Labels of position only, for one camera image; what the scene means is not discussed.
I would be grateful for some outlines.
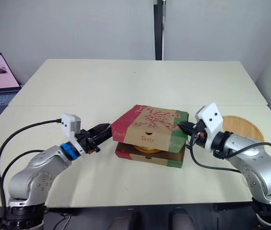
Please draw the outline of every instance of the robotic arm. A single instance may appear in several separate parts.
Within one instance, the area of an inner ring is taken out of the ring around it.
[[[64,114],[61,127],[69,141],[37,154],[11,179],[4,229],[43,229],[45,201],[54,179],[71,166],[73,160],[86,153],[99,152],[98,145],[112,136],[107,123],[88,131],[80,130],[80,126],[79,117]]]
[[[197,124],[180,122],[184,133],[192,137],[190,145],[197,144],[220,159],[227,159],[247,181],[253,196],[252,207],[259,221],[271,226],[271,157],[263,146],[234,153],[258,141],[223,132],[223,119],[215,103],[201,108],[195,115]]]

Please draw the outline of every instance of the pizza box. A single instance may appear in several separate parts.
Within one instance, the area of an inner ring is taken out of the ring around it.
[[[133,161],[143,161],[153,164],[160,164],[169,167],[181,168],[184,158],[185,145],[179,153],[160,151],[157,153],[144,153],[137,150],[133,145],[118,143],[115,153],[120,158]]]
[[[177,124],[188,117],[179,110],[135,105],[111,124],[113,140],[177,154],[187,140]]]

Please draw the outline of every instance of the cardboard box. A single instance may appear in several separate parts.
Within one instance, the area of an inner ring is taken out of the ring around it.
[[[113,140],[178,154],[187,135],[177,124],[188,117],[179,110],[135,105],[111,125]]]
[[[181,168],[184,158],[185,145],[179,153],[161,151],[158,153],[144,153],[138,151],[132,145],[118,143],[115,153],[120,158],[125,158],[133,161],[143,161],[153,164],[160,164],[169,167]]]

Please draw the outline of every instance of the round wooden board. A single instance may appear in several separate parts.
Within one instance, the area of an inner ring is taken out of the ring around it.
[[[262,133],[250,121],[238,116],[224,116],[223,119],[224,131],[230,131],[246,138],[253,138],[259,142],[264,142]]]

